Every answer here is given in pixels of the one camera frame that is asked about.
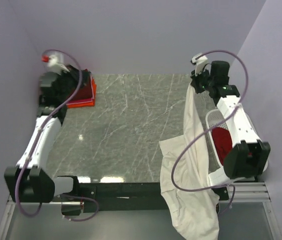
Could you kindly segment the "white t shirt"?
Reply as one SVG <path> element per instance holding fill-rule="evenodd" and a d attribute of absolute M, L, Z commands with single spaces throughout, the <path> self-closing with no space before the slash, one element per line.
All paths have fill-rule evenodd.
<path fill-rule="evenodd" d="M 219 221 L 216 206 L 219 196 L 210 184 L 209 153 L 205 137 L 199 138 L 172 167 L 182 150 L 204 131 L 196 106 L 195 90 L 186 93 L 183 134 L 159 142 L 163 154 L 160 171 L 161 195 L 168 206 L 172 225 L 187 240 L 216 240 Z"/>

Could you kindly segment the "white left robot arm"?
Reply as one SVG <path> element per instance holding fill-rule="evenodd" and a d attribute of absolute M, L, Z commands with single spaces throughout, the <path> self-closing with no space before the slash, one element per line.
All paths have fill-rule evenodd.
<path fill-rule="evenodd" d="M 48 71 L 40 76 L 40 95 L 36 124 L 29 144 L 15 167 L 7 167 L 4 179 L 14 202 L 49 203 L 63 194 L 69 201 L 80 197 L 78 178 L 63 175 L 51 178 L 45 171 L 55 137 L 62 127 L 67 106 L 52 113 L 74 92 L 82 74 L 81 86 L 90 86 L 90 73 L 68 65 L 69 71 Z"/>

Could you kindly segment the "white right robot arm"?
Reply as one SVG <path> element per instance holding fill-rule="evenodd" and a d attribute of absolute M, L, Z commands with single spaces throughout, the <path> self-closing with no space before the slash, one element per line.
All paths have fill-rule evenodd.
<path fill-rule="evenodd" d="M 210 200 L 217 193 L 217 185 L 224 185 L 261 175 L 268 167 L 270 144 L 262 141 L 254 130 L 249 116 L 239 104 L 240 93 L 235 85 L 229 84 L 230 65 L 226 61 L 216 60 L 211 63 L 206 57 L 193 58 L 195 69 L 191 72 L 191 86 L 197 94 L 209 93 L 220 113 L 219 122 L 206 123 L 211 128 L 209 137 L 216 153 L 215 129 L 227 127 L 231 140 L 231 149 L 223 159 L 218 159 L 219 168 L 209 173 L 209 181 L 200 187 L 203 198 Z"/>

